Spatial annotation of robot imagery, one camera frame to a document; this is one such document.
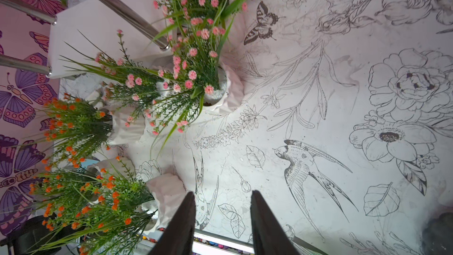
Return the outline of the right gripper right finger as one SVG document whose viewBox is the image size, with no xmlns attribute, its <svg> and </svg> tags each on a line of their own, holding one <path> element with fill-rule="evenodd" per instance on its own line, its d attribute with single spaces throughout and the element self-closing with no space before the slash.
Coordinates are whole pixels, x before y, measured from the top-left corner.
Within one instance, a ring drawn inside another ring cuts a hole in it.
<svg viewBox="0 0 453 255">
<path fill-rule="evenodd" d="M 251 194 L 252 241 L 255 255 L 298 255 L 262 194 Z"/>
</svg>

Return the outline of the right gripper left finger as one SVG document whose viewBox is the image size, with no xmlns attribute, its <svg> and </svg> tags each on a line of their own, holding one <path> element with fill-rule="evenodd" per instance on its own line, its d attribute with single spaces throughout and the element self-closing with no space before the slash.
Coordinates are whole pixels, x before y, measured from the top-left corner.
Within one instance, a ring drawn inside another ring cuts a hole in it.
<svg viewBox="0 0 453 255">
<path fill-rule="evenodd" d="M 189 192 L 148 255 L 192 255 L 195 219 L 195 195 Z"/>
</svg>

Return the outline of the orange plant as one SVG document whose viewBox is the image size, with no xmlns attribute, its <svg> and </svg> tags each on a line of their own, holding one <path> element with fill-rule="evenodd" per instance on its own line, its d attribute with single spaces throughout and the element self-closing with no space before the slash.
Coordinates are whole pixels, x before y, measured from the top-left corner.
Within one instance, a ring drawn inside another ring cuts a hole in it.
<svg viewBox="0 0 453 255">
<path fill-rule="evenodd" d="M 75 242 L 81 255 L 132 255 L 147 231 L 168 225 L 187 190 L 173 174 L 144 181 L 111 166 L 46 172 L 31 192 L 48 232 L 33 255 Z"/>
<path fill-rule="evenodd" d="M 60 163 L 80 168 L 102 146 L 108 145 L 113 132 L 113 117 L 106 109 L 77 96 L 65 94 L 64 99 L 45 102 L 43 110 L 50 125 L 33 145 L 45 145 L 52 151 L 47 169 Z"/>
</svg>

